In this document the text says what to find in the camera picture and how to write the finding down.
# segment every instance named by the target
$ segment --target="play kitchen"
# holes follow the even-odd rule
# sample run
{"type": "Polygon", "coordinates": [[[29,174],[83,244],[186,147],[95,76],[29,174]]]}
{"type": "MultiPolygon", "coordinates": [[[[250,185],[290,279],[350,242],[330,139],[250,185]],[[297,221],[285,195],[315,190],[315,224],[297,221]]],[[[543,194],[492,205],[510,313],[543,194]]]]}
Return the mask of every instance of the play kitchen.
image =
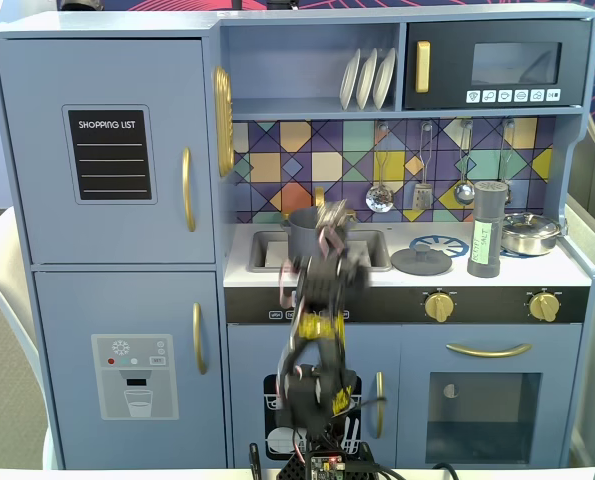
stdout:
{"type": "Polygon", "coordinates": [[[343,310],[351,401],[387,399],[344,449],[568,464],[595,10],[57,15],[0,25],[0,125],[60,467],[247,468],[251,442],[285,465],[279,272],[321,253],[322,200],[370,275],[343,310]]]}

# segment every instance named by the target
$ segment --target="salt shaker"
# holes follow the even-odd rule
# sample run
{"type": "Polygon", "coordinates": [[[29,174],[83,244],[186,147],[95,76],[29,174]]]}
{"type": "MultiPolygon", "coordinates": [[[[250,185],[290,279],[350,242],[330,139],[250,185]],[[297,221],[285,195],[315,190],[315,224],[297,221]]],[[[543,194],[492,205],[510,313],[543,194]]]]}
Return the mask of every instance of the salt shaker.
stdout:
{"type": "Polygon", "coordinates": [[[468,273],[475,277],[499,275],[501,232],[508,185],[485,181],[475,184],[473,236],[470,242],[468,273]]]}

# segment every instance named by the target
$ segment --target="pot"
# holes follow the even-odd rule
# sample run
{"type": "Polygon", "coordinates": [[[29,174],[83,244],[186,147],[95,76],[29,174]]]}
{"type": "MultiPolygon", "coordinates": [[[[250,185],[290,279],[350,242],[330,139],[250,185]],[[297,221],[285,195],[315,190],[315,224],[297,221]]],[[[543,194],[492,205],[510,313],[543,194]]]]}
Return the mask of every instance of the pot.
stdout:
{"type": "MultiPolygon", "coordinates": [[[[349,228],[337,229],[337,235],[342,241],[346,240],[349,228]]],[[[288,258],[292,261],[297,257],[322,256],[317,235],[317,207],[300,208],[292,212],[287,220],[281,224],[288,233],[288,258]]]]}
{"type": "Polygon", "coordinates": [[[513,213],[504,218],[501,246],[521,255],[545,255],[557,245],[561,227],[557,222],[530,212],[513,213]]]}

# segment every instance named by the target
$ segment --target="lower cabinet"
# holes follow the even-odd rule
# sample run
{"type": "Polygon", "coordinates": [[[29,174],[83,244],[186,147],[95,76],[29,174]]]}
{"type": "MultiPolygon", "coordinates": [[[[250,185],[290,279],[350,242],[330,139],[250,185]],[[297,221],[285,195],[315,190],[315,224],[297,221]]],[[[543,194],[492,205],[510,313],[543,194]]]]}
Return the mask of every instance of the lower cabinet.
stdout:
{"type": "MultiPolygon", "coordinates": [[[[236,468],[246,468],[248,446],[259,446],[263,468],[282,468],[293,453],[293,431],[275,422],[279,407],[275,378],[281,352],[288,342],[288,325],[229,325],[230,387],[233,443],[236,468]]],[[[346,325],[346,363],[359,381],[353,402],[377,396],[378,377],[383,379],[385,404],[372,403],[345,424],[343,447],[357,450],[368,442],[375,460],[394,466],[397,443],[397,396],[399,390],[399,325],[346,325]]],[[[308,350],[300,363],[316,363],[317,354],[308,350]]]]}
{"type": "Polygon", "coordinates": [[[67,469],[224,468],[213,273],[37,273],[67,469]]]}
{"type": "Polygon", "coordinates": [[[405,325],[397,466],[557,468],[581,325],[405,325]]]}

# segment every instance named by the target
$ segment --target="sink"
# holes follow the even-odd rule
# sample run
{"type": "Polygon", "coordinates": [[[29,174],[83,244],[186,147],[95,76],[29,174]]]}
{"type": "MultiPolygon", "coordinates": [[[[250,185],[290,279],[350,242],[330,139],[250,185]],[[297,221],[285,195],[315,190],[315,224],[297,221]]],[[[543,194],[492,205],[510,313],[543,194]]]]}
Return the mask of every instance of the sink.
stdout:
{"type": "MultiPolygon", "coordinates": [[[[373,272],[386,272],[392,268],[384,234],[378,230],[355,230],[348,232],[350,257],[360,257],[360,262],[373,272]]],[[[288,234],[286,232],[257,232],[248,260],[249,272],[279,272],[282,262],[288,258],[288,234]]]]}

